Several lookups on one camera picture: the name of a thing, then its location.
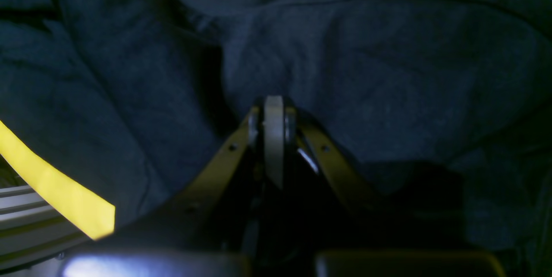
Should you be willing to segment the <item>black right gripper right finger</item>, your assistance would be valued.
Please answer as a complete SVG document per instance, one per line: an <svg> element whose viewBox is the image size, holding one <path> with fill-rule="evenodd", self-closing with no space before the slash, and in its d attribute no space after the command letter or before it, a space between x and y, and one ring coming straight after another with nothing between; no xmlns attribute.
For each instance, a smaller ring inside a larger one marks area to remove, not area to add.
<svg viewBox="0 0 552 277"><path fill-rule="evenodd" d="M492 254L389 204L291 104L282 131L282 189L302 208L318 277L505 276Z"/></svg>

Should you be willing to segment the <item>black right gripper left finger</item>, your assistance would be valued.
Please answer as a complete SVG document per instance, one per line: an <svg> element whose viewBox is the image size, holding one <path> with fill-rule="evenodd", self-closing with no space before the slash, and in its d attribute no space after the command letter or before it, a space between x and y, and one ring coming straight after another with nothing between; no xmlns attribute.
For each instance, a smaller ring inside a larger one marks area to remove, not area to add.
<svg viewBox="0 0 552 277"><path fill-rule="evenodd" d="M213 159L154 212L73 254L62 277L249 277L241 252L255 197L254 105Z"/></svg>

